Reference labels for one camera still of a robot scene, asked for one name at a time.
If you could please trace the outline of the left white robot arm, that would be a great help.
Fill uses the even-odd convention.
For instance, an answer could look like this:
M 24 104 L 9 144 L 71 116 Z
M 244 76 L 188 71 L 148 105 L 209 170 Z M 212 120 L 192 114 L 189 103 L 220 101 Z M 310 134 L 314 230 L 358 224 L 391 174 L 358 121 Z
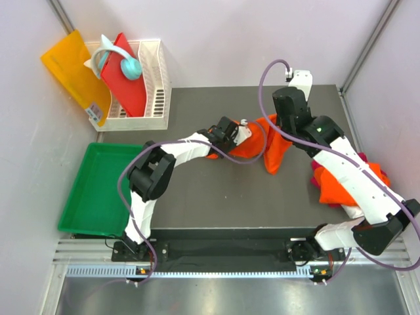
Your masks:
M 166 191 L 176 167 L 211 154 L 228 154 L 251 135 L 246 120 L 236 123 L 224 116 L 217 125 L 196 131 L 186 138 L 163 144 L 147 142 L 142 155 L 130 164 L 126 172 L 131 204 L 130 219 L 122 240 L 127 254 L 138 261 L 147 256 L 149 245 L 145 240 L 151 234 L 154 207 Z

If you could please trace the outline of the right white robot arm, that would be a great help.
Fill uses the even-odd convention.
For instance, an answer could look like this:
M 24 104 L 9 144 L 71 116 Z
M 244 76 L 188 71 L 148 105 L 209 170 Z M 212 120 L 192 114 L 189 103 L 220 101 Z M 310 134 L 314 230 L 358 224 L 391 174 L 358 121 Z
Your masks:
M 343 130 L 324 115 L 312 117 L 305 94 L 296 87 L 283 87 L 272 95 L 277 113 L 276 125 L 282 131 L 313 144 L 327 146 L 333 153 L 301 143 L 304 150 L 348 192 L 363 215 L 341 224 L 326 224 L 306 243 L 306 252 L 316 260 L 330 250 L 359 247 L 379 256 L 410 224 L 401 206 L 413 217 L 419 214 L 416 199 L 405 200 L 398 194 L 382 191 L 383 183 L 355 152 Z

